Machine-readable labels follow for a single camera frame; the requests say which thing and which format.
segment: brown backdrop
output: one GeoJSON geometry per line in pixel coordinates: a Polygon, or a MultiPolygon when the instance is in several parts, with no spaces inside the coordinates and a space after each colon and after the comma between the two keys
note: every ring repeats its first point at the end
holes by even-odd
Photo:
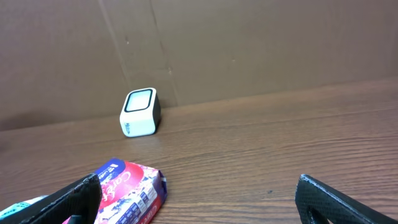
{"type": "Polygon", "coordinates": [[[3,0],[0,130],[397,75],[395,0],[3,0]]]}

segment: wooden table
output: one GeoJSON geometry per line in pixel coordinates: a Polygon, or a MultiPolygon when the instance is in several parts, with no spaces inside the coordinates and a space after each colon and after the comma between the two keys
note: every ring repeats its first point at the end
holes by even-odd
{"type": "Polygon", "coordinates": [[[111,157],[166,175],[154,223],[299,223],[300,174],[398,219],[398,78],[166,109],[142,138],[125,138],[118,116],[5,131],[0,209],[111,157]]]}

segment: white device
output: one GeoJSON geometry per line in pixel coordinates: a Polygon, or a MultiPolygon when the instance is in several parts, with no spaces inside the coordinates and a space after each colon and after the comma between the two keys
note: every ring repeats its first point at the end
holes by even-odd
{"type": "Polygon", "coordinates": [[[130,92],[120,114],[124,135],[131,138],[154,134],[160,121],[160,111],[156,89],[145,88],[130,92]]]}

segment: small white box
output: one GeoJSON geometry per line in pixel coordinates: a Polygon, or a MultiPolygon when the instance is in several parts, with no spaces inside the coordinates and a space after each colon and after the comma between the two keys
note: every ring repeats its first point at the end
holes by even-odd
{"type": "Polygon", "coordinates": [[[160,121],[160,104],[156,89],[130,92],[120,114],[120,125],[127,137],[154,134],[160,121]]]}

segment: wooden surface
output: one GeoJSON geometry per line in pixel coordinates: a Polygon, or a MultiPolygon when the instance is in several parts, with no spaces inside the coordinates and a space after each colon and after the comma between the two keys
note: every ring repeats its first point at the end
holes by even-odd
{"type": "Polygon", "coordinates": [[[161,169],[154,223],[299,223],[300,174],[398,219],[398,78],[163,110],[153,136],[118,117],[0,133],[0,209],[47,195],[111,157],[161,169]]]}
{"type": "Polygon", "coordinates": [[[390,77],[397,37],[397,0],[1,0],[0,131],[390,77]]]}

